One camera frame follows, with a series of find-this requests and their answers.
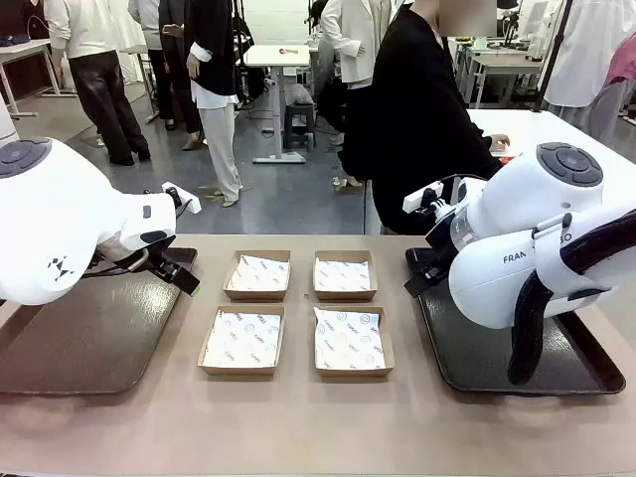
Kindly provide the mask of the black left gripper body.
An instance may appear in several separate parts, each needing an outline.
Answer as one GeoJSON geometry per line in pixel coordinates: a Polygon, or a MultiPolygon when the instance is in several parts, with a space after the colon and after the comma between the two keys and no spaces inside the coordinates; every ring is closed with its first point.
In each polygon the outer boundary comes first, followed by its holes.
{"type": "Polygon", "coordinates": [[[174,261],[167,252],[174,240],[175,237],[162,238],[146,247],[148,251],[146,270],[164,282],[173,282],[181,269],[181,265],[174,261]]]}

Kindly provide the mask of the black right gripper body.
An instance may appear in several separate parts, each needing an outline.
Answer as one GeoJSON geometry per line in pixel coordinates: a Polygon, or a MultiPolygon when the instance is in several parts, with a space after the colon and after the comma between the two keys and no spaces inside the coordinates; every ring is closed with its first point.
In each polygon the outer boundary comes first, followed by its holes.
{"type": "Polygon", "coordinates": [[[426,236],[429,244],[423,252],[423,269],[425,278],[446,278],[450,266],[458,250],[451,239],[450,226],[435,226],[426,236]]]}

